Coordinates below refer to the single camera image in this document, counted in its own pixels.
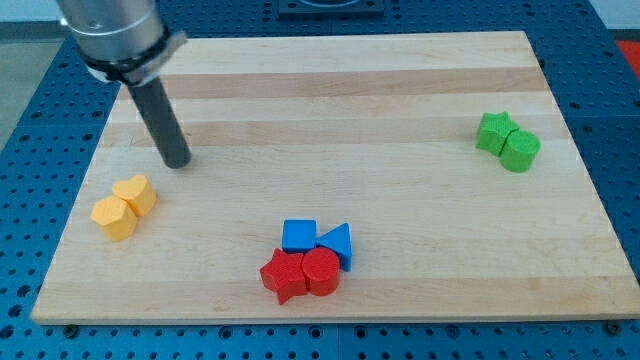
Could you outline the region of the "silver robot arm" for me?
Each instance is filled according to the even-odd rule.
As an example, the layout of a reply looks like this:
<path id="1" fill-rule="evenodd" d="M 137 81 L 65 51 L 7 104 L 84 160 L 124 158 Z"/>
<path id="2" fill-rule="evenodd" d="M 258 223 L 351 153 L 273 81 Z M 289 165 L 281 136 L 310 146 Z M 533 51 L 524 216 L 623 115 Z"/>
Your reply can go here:
<path id="1" fill-rule="evenodd" d="M 58 0 L 89 72 L 103 82 L 143 86 L 187 42 L 172 32 L 154 0 Z"/>

